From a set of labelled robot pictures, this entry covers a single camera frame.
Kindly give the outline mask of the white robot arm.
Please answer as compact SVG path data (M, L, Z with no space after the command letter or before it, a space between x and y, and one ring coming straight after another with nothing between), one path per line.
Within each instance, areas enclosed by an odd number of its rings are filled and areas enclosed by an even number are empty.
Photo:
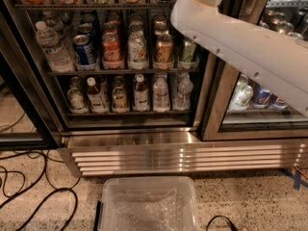
M221 0L176 0L170 22L308 116L308 43L224 15Z

